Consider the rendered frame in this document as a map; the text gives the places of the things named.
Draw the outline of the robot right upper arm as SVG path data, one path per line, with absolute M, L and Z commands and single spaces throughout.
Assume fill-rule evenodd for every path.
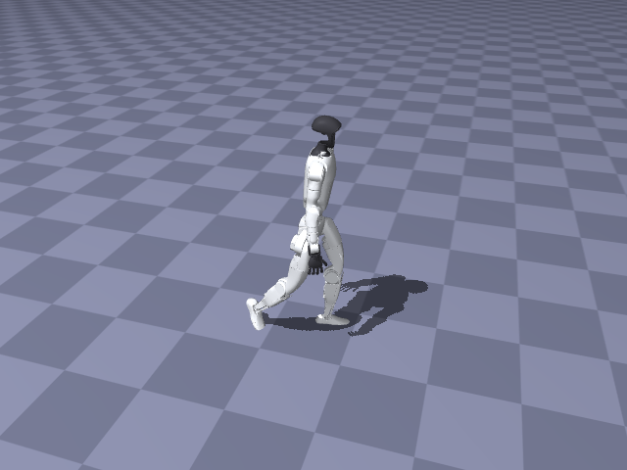
M 317 200 L 320 197 L 321 186 L 325 177 L 324 164 L 314 162 L 308 170 L 308 192 L 306 212 L 309 208 L 316 208 L 318 210 L 318 217 L 323 213 L 323 209 L 317 204 Z

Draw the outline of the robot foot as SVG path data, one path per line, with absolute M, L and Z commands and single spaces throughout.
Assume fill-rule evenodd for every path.
M 323 316 L 324 316 L 324 314 L 319 314 L 316 317 L 315 322 L 316 323 L 320 323 L 320 324 L 331 324 L 331 325 L 346 325 L 346 324 L 349 324 L 349 322 L 350 322 L 349 319 L 347 319 L 347 318 L 338 317 L 338 316 L 333 315 L 333 314 L 331 314 L 331 319 L 329 319 L 329 320 L 328 320 L 328 318 L 324 319 Z M 325 318 L 326 318 L 326 316 L 325 316 Z
M 265 328 L 265 321 L 263 318 L 263 314 L 261 312 L 256 314 L 256 311 L 254 310 L 254 306 L 256 306 L 257 304 L 258 304 L 258 301 L 253 298 L 248 299 L 246 302 L 248 310 L 250 311 L 251 321 L 253 323 L 254 328 L 256 330 L 262 330 L 263 328 Z

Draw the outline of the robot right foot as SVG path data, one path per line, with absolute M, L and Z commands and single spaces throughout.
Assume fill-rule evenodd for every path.
M 256 314 L 256 311 L 254 310 L 254 306 L 256 306 L 257 304 L 258 304 L 258 301 L 253 298 L 248 299 L 246 302 L 248 310 L 250 311 L 251 321 L 253 323 L 254 328 L 256 330 L 262 330 L 263 328 L 265 328 L 265 321 L 263 318 L 263 314 L 261 312 Z

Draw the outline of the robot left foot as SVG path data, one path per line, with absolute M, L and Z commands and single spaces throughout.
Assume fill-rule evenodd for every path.
M 323 316 L 324 316 L 324 314 L 319 314 L 316 317 L 315 322 L 316 323 L 320 323 L 320 324 L 331 324 L 331 325 L 346 325 L 346 324 L 349 324 L 349 322 L 350 322 L 349 319 L 347 319 L 347 318 L 338 317 L 338 316 L 333 315 L 333 314 L 331 314 L 331 319 L 329 319 L 329 320 L 328 320 L 328 318 L 324 319 Z M 326 318 L 326 316 L 325 316 L 325 318 Z

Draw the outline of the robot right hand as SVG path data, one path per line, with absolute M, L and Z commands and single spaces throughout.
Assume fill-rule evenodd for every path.
M 319 246 L 319 244 L 318 244 Z M 325 260 L 322 259 L 322 256 L 320 256 L 320 247 L 319 247 L 319 252 L 315 253 L 315 254 L 311 254 L 311 249 L 310 249 L 310 245 L 308 245 L 308 251 L 309 251 L 309 256 L 311 257 L 309 260 L 309 272 L 308 274 L 312 274 L 312 275 L 318 275 L 319 274 L 319 268 L 320 268 L 320 272 L 323 272 L 323 268 L 322 268 L 322 263 L 327 266 L 327 263 L 325 262 Z M 313 272 L 312 272 L 313 269 Z M 316 272 L 315 272 L 316 269 Z

